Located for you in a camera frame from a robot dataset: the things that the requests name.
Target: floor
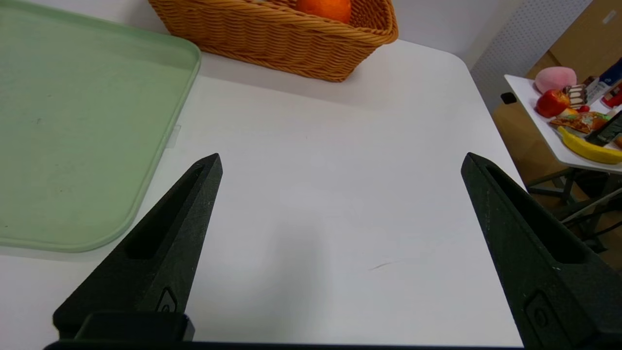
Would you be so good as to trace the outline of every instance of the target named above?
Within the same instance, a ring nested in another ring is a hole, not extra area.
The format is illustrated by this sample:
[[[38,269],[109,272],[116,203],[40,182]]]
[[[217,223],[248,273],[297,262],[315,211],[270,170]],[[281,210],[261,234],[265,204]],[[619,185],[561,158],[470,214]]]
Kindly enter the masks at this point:
[[[526,77],[533,79],[540,70],[556,65],[559,63],[555,57],[546,53]],[[555,160],[520,103],[501,105],[493,112],[493,120],[524,182],[565,169]],[[577,186],[574,186],[573,194],[579,199],[587,198]],[[534,195],[534,198],[548,209],[562,205],[554,197]],[[607,213],[598,228],[604,229],[620,220],[622,212]],[[622,227],[602,235],[600,240],[607,248],[600,257],[622,272]]]

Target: white wall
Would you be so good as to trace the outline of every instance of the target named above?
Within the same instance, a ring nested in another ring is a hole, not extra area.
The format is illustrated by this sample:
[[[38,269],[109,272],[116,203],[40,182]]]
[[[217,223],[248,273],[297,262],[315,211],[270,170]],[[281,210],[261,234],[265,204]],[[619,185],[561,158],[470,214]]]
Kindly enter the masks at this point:
[[[451,52],[471,69],[523,0],[393,0],[402,40]]]

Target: perforated panel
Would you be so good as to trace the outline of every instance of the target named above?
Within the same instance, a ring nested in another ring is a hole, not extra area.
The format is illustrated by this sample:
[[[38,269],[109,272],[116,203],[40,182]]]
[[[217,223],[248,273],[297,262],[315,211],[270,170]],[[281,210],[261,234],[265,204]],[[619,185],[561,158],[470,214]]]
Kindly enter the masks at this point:
[[[471,69],[492,112],[510,91],[504,74],[524,76],[592,0],[525,0]]]

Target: snack package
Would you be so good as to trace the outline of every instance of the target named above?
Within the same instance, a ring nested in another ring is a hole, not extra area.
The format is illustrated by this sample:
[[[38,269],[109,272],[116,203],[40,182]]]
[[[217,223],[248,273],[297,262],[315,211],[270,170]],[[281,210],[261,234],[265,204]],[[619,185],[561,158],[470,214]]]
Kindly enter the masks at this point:
[[[607,121],[611,119],[609,116],[599,112],[583,112],[577,114],[558,115],[549,123],[553,125],[566,126],[573,130],[577,130],[583,134],[589,134],[594,130],[598,130]]]

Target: white table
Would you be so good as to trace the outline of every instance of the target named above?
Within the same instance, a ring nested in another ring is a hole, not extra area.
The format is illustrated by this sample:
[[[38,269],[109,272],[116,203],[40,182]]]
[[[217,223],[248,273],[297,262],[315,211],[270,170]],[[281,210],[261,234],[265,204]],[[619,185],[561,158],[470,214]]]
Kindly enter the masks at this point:
[[[566,145],[564,145],[564,142],[556,131],[557,127],[553,127],[551,126],[551,124],[549,124],[550,118],[545,118],[538,114],[538,112],[536,112],[536,103],[541,94],[535,89],[534,81],[531,79],[515,77],[513,75],[506,75],[505,78],[508,81],[512,90],[514,91],[516,98],[521,102],[525,111],[542,135],[542,138],[544,138],[545,144],[549,147],[550,152],[555,156],[558,162],[569,167],[569,169],[567,170],[559,171],[557,173],[553,173],[531,181],[529,184],[527,184],[527,190],[533,194],[557,196],[560,197],[562,201],[568,201],[569,204],[573,204],[577,202],[577,200],[572,196],[573,177],[577,172],[576,169],[602,171],[605,173],[610,173],[611,175],[605,183],[600,198],[596,202],[592,200],[583,201],[582,203],[579,203],[580,206],[568,206],[565,208],[561,208],[557,211],[556,215],[560,217],[560,219],[562,219],[562,222],[567,222],[568,220],[579,216],[581,213],[586,212],[592,207],[595,208],[594,211],[603,209],[604,204],[606,204],[606,202],[610,198],[616,196],[619,193],[619,181],[622,175],[622,164],[598,163],[581,157],[577,153],[571,151],[568,147],[566,147]],[[601,113],[607,113],[610,111],[609,108],[604,106],[598,100],[592,103],[590,108],[593,111],[598,111]],[[619,149],[613,143],[608,144],[606,147]],[[557,180],[563,178],[565,178],[565,180],[561,183]],[[540,185],[550,180],[554,180],[554,182],[556,182],[556,186],[559,186],[561,188],[542,187]],[[599,219],[600,215],[597,215],[592,218],[587,225],[583,227],[583,234],[586,237],[592,237],[592,234],[596,229],[596,225]],[[598,239],[590,241],[588,243],[588,246],[594,249],[595,252],[602,252],[605,250],[605,248],[598,241]]]
[[[527,114],[534,122],[534,125],[544,138],[550,152],[555,156],[558,162],[570,168],[588,169],[596,171],[604,171],[607,173],[622,174],[622,164],[603,164],[591,161],[587,158],[574,153],[564,143],[556,132],[556,128],[549,124],[550,118],[544,118],[536,112],[536,102],[540,97],[540,93],[534,88],[534,81],[531,79],[506,75],[509,86],[514,91],[516,98],[521,102],[527,111]],[[600,101],[596,101],[591,106],[592,110],[601,113],[607,113],[609,109],[603,106]]]
[[[143,1],[40,2],[161,26]],[[460,166],[472,151],[520,178],[454,55],[397,41],[328,83],[205,54],[178,124],[138,218],[220,153],[195,340],[521,345]],[[53,311],[117,242],[0,247],[0,347],[55,341]]]

